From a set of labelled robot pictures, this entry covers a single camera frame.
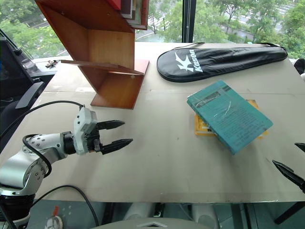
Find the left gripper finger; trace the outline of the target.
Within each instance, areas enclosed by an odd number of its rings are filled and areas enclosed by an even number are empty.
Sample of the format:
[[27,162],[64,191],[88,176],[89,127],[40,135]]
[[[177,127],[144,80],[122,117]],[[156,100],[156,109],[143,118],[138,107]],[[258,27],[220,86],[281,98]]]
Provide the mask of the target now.
[[96,124],[96,126],[97,126],[98,130],[103,130],[103,129],[109,130],[109,129],[115,129],[115,128],[117,128],[119,126],[122,126],[124,124],[125,124],[124,121],[110,120],[110,121],[98,122]]
[[126,147],[132,141],[133,141],[132,138],[130,138],[130,139],[120,139],[120,140],[113,141],[110,144],[102,145],[101,146],[101,153],[103,155],[105,155],[105,154],[120,150],[120,149]]

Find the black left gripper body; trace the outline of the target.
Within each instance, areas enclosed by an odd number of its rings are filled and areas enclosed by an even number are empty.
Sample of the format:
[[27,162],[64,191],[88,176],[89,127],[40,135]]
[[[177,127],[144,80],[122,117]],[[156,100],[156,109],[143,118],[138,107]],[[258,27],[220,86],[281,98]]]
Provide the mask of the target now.
[[86,145],[89,152],[101,152],[102,150],[99,130],[100,124],[97,123],[88,134],[85,134]]

